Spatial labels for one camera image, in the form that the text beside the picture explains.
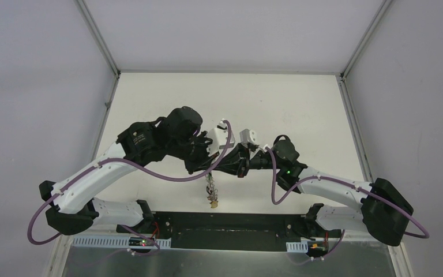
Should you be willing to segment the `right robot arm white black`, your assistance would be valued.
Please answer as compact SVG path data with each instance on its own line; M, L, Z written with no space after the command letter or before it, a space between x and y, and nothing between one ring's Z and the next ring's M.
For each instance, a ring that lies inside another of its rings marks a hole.
M325 231L354 230L398 246L412 221L409 202L386 179L352 181L299 162L300 154L286 135L272 147L239 143L222 161L222 170L243 178L249 170L272 170L271 201L281 204L290 193L309 194L339 203L313 204L305 215L305 231L314 237Z

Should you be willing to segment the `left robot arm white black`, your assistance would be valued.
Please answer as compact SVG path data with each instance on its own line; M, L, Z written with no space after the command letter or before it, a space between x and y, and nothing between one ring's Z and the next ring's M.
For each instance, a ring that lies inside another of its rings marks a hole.
M184 162L194 181L210 173L221 162L231 143L231 125L222 120L209 131L201 130L202 118L188 106L175 108L154 121L134 122L98 158L61 181L40 184L42 211L50 227L63 235L75 235L95 225L123 225L147 233L153 217L144 200L104 201L98 194L120 178L140 170L153 177L182 182L148 169L165 157Z

